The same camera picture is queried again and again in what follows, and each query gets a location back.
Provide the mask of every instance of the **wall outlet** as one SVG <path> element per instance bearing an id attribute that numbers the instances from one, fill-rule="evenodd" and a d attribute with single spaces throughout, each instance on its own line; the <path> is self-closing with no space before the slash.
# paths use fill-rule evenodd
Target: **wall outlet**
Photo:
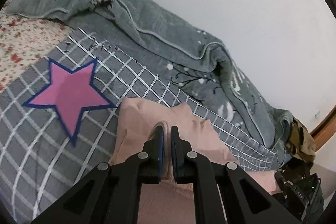
<path id="1" fill-rule="evenodd" d="M 318 119 L 318 118 L 320 117 L 320 114 L 321 114 L 321 112 L 318 111 L 318 112 L 315 114 L 315 119 Z"/>

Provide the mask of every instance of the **gray plaid bedsheet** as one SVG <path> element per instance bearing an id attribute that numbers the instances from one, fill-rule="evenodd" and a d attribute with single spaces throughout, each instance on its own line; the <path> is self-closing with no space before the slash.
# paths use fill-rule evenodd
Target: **gray plaid bedsheet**
<path id="1" fill-rule="evenodd" d="M 98 58 L 94 83 L 117 106 L 124 97 L 144 97 L 167 107 L 187 102 L 194 115 L 210 119 L 244 170 L 270 169 L 272 151 L 120 49 L 107 46 L 97 33 L 79 29 L 48 57 L 72 69 Z M 47 64 L 39 61 L 0 95 L 0 198 L 18 223 L 30 222 L 98 163 L 107 162 L 116 140 L 118 108 L 86 112 L 73 147 L 53 110 L 21 106 L 48 83 Z"/>

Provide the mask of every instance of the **metal screw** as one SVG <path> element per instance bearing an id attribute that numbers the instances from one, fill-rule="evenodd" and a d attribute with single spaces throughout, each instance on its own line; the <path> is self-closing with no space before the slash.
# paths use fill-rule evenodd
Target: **metal screw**
<path id="1" fill-rule="evenodd" d="M 148 157 L 148 154 L 146 152 L 140 152 L 138 154 L 138 158 L 140 159 L 146 159 Z"/>
<path id="2" fill-rule="evenodd" d="M 98 164 L 98 170 L 100 170 L 100 171 L 104 171 L 107 168 L 109 168 L 109 165 L 105 162 L 102 162 L 102 163 Z"/>
<path id="3" fill-rule="evenodd" d="M 227 166 L 227 168 L 229 168 L 230 170 L 236 170 L 237 167 L 238 167 L 238 165 L 237 165 L 235 162 L 233 162 L 233 161 L 228 162 L 228 163 L 226 164 L 226 166 Z"/>
<path id="4" fill-rule="evenodd" d="M 189 151 L 189 152 L 187 153 L 187 156 L 188 156 L 189 158 L 194 159 L 194 158 L 197 157 L 197 153 L 196 153 L 195 151 Z"/>

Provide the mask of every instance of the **star-shaped cutout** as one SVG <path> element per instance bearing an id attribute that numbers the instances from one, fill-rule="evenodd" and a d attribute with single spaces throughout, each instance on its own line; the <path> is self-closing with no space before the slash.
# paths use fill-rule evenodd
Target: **star-shaped cutout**
<path id="1" fill-rule="evenodd" d="M 53 108 L 73 145 L 84 111 L 115 108 L 116 106 L 93 85 L 97 59 L 70 70 L 49 58 L 49 81 L 38 93 L 22 105 Z"/>

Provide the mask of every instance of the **pink cloth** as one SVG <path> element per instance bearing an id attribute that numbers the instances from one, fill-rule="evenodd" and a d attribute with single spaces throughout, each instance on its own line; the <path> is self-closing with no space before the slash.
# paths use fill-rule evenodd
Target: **pink cloth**
<path id="1" fill-rule="evenodd" d="M 210 121 L 194 116 L 188 104 L 168 108 L 143 98 L 125 98 L 119 112 L 115 151 L 109 163 L 124 162 L 129 156 L 142 151 L 144 142 L 152 138 L 157 125 L 164 129 L 162 182 L 159 185 L 142 185 L 138 223 L 195 223 L 193 186 L 177 185 L 173 178 L 171 126 L 178 126 L 180 138 L 189 141 L 194 151 L 210 161 L 222 165 L 229 161 L 239 162 L 220 140 Z M 274 171 L 249 174 L 268 192 L 279 191 Z"/>

